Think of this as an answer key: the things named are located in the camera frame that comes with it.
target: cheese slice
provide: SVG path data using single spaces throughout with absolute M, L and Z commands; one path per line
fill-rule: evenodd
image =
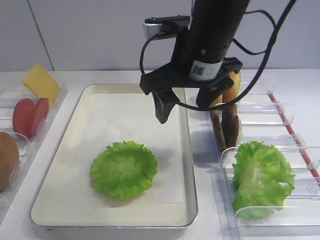
M 48 98 L 50 106 L 55 102 L 60 86 L 40 65 L 31 68 L 23 79 L 24 86 L 39 98 Z

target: tray rim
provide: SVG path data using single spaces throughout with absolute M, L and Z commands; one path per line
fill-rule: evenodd
M 33 210 L 33 207 L 35 205 L 35 202 L 36 202 L 36 199 L 39 195 L 39 192 L 43 186 L 43 183 L 46 179 L 46 176 L 49 172 L 49 169 L 53 163 L 53 160 L 57 154 L 57 151 L 58 151 L 58 148 L 60 147 L 60 144 L 61 144 L 61 141 L 63 140 L 64 136 L 65 136 L 65 133 L 69 127 L 69 124 L 74 116 L 74 112 L 75 110 L 77 109 L 78 107 L 78 104 L 79 104 L 79 101 L 81 100 L 85 90 L 89 87 L 92 87 L 92 86 L 99 86 L 99 85 L 109 85 L 109 86 L 131 86 L 131 87 L 138 87 L 139 88 L 139 84 L 138 83 L 93 83 L 93 84 L 89 84 L 87 86 L 85 86 L 79 97 L 77 98 L 77 101 L 76 103 L 74 104 L 72 110 L 71 110 L 71 114 L 67 120 L 67 122 L 65 123 L 65 126 L 63 128 L 63 131 L 62 131 L 62 134 L 61 136 L 59 137 L 59 140 L 57 142 L 57 144 L 55 145 L 55 148 L 54 148 L 54 151 L 53 151 L 53 154 L 52 156 L 50 157 L 50 160 L 49 160 L 49 163 L 45 169 L 45 171 L 43 172 L 43 175 L 41 177 L 41 180 L 37 186 L 37 189 L 35 191 L 35 194 L 32 198 L 32 201 L 31 201 L 31 204 L 30 204 L 30 207 L 29 207 L 29 210 L 28 210 L 28 217 L 29 219 L 31 220 L 31 223 L 38 226 L 38 227 L 41 227 L 41 228 L 45 228 L 45 229 L 131 229 L 131 230 L 138 230 L 138 229 L 166 229 L 166 230 L 183 230 L 183 229 L 186 229 L 187 227 L 191 226 L 197 219 L 198 217 L 198 213 L 199 213 L 199 204 L 198 204 L 198 195 L 197 195 L 197 186 L 196 186 L 196 179 L 195 179 L 195 171 L 194 171 L 194 158 L 193 158 L 193 154 L 192 154 L 192 149 L 191 149 L 191 139 L 190 137 L 188 137 L 187 139 L 187 145 L 188 145 L 188 149 L 189 149 L 189 157 L 190 157 L 190 160 L 191 160 L 191 172 L 192 172 L 192 185 L 193 185 L 193 190 L 194 190 L 194 201 L 195 201 L 195 214 L 194 214 L 194 217 L 189 221 L 187 222 L 186 224 L 184 225 L 153 225 L 153 226 L 142 226 L 142 225 L 126 225 L 126 226 L 116 226 L 116 225 L 101 225 L 101 226 L 74 226 L 74 225 L 63 225 L 63 226 L 57 226 L 57 225 L 41 225 L 41 224 L 38 224 L 34 221 L 34 219 L 32 218 L 32 210 Z M 180 91 L 180 95 L 183 97 L 183 99 L 181 99 L 181 101 L 183 102 L 186 102 L 186 92 L 184 90 L 184 88 L 173 88 L 173 89 L 176 89 L 178 91 Z M 183 117 L 185 117 L 185 124 L 187 126 L 186 128 L 186 133 L 188 134 L 188 136 L 190 136 L 190 128 L 189 128 L 189 118 L 188 118 L 188 113 L 187 113 L 187 110 L 184 108 L 184 107 L 181 107 L 181 106 L 177 106 L 179 108 L 179 118 L 181 118 L 181 114 L 183 114 Z

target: black mount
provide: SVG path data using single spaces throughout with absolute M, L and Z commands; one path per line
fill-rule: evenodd
M 199 108 L 206 109 L 219 95 L 234 85 L 234 81 L 229 78 L 229 74 L 232 72 L 238 73 L 242 65 L 235 57 L 225 58 L 217 76 L 213 80 L 197 82 L 183 77 L 170 62 L 142 75 L 140 88 L 146 95 L 152 93 L 155 115 L 159 122 L 164 124 L 168 120 L 173 107 L 180 101 L 172 88 L 199 89 L 196 104 Z

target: white wall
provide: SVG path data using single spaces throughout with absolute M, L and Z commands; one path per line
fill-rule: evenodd
M 189 15 L 191 0 L 29 0 L 55 70 L 135 70 L 145 42 L 142 23 L 156 16 Z M 276 20 L 289 0 L 251 0 L 248 10 L 264 9 Z M 298 0 L 273 48 L 268 68 L 320 68 L 320 0 Z M 26 70 L 49 59 L 26 0 L 0 1 L 0 71 Z M 246 15 L 236 38 L 252 51 L 263 50 L 272 25 Z M 152 42 L 147 69 L 170 60 L 173 39 Z M 232 45 L 228 57 L 256 68 L 261 56 Z
M 25 0 L 0 0 L 0 71 L 26 71 L 39 63 L 52 70 Z

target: food item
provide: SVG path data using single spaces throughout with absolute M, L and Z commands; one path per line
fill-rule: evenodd
M 37 103 L 25 98 L 20 100 L 13 110 L 12 126 L 14 132 L 27 139 L 37 134 L 37 129 L 49 112 L 49 100 L 39 98 Z
M 18 163 L 19 150 L 16 141 L 8 133 L 0 132 L 0 193 L 6 189 Z
M 31 136 L 37 134 L 37 130 L 42 121 L 46 118 L 49 112 L 49 100 L 48 98 L 39 98 L 35 104 L 33 121 L 30 128 Z
M 235 211 L 249 206 L 283 206 L 295 189 L 290 163 L 275 147 L 261 142 L 244 143 L 238 148 L 233 164 Z M 246 208 L 238 217 L 262 219 L 274 213 L 273 207 Z
M 235 147 L 241 142 L 241 121 L 237 115 L 237 106 L 227 106 L 222 110 L 222 120 L 216 111 L 210 112 L 214 134 L 220 152 Z
M 213 123 L 216 143 L 218 145 L 219 151 L 222 153 L 224 150 L 227 149 L 227 147 L 226 147 L 224 132 L 222 130 L 221 123 L 220 123 L 220 117 L 216 111 L 211 111 L 210 117 Z
M 222 104 L 222 94 L 219 95 L 219 96 L 213 101 L 213 103 L 211 104 L 211 106 L 213 107 L 213 106 L 215 106 L 215 105 L 217 105 L 217 104 Z
M 227 91 L 225 91 L 223 94 L 221 94 L 220 96 L 218 96 L 213 103 L 211 104 L 211 106 L 215 106 L 217 104 L 222 104 L 222 103 L 227 103 L 230 102 L 231 100 L 233 100 L 235 97 L 238 96 L 239 94 L 239 90 L 240 90 L 240 84 L 241 84 L 241 73 L 235 73 L 235 72 L 231 72 L 229 74 L 229 78 L 231 78 L 231 80 L 234 82 L 233 86 L 228 89 Z
M 233 86 L 223 93 L 222 102 L 227 103 L 235 99 L 239 94 L 240 83 L 241 83 L 241 73 L 231 72 L 229 77 L 233 80 Z
M 98 192 L 123 200 L 151 188 L 157 167 L 155 156 L 143 144 L 115 142 L 93 161 L 90 177 Z
M 235 104 L 222 110 L 221 126 L 226 148 L 235 147 L 239 135 L 239 117 Z
M 23 80 L 23 84 L 35 96 L 48 98 L 50 106 L 54 103 L 60 91 L 56 81 L 38 64 L 30 69 Z
M 31 138 L 30 128 L 33 122 L 34 109 L 34 102 L 29 98 L 25 98 L 20 100 L 13 110 L 13 130 L 18 134 L 22 134 L 27 139 Z

